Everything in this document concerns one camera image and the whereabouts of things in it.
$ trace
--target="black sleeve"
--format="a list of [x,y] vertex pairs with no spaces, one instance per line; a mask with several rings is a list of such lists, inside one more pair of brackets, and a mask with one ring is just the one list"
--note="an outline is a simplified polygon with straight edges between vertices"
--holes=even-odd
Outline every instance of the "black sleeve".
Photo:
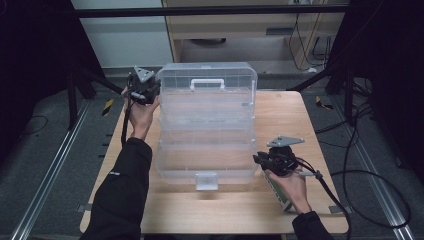
[[293,228],[299,240],[334,240],[314,211],[297,216]]
[[129,138],[96,192],[90,223],[80,239],[140,239],[151,161],[150,146]]

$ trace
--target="plastic box handle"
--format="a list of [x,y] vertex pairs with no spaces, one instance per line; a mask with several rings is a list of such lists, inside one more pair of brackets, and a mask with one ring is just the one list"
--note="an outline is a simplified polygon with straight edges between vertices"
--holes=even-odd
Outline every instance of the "plastic box handle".
[[190,84],[190,90],[194,92],[194,84],[196,83],[220,83],[220,89],[225,89],[224,79],[222,78],[209,78],[209,79],[192,79]]

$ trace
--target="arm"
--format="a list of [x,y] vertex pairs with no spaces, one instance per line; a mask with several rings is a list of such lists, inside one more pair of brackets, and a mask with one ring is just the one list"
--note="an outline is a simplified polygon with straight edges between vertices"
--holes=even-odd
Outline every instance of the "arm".
[[158,98],[149,106],[132,105],[134,131],[96,192],[90,224],[81,239],[140,239],[152,161],[152,149],[144,140],[157,106]]
[[293,220],[293,229],[299,240],[334,239],[321,223],[316,212],[312,211],[306,194],[306,179],[297,173],[279,177],[266,170],[270,179],[275,181],[290,200],[298,216]]

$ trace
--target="hand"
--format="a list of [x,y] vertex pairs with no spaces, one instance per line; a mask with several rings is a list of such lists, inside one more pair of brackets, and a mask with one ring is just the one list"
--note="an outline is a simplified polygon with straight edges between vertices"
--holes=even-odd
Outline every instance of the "hand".
[[[125,109],[128,108],[128,98],[124,98]],[[153,112],[160,105],[159,97],[156,96],[154,102],[150,105],[141,105],[131,100],[131,113],[129,120],[133,126],[131,137],[146,140],[147,133],[149,132],[150,125],[153,122]]]
[[[295,171],[302,171],[302,167],[299,166]],[[298,173],[291,173],[279,177],[270,170],[266,170],[265,173],[278,184],[298,214],[312,211],[306,197],[306,179],[304,176],[300,176]]]

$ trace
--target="clear plastic storage box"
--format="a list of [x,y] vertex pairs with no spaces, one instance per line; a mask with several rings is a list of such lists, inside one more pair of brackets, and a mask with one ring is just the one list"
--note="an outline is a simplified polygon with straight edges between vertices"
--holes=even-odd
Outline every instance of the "clear plastic storage box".
[[161,80],[156,169],[171,184],[251,181],[258,165],[254,109],[257,74],[247,63],[173,63]]

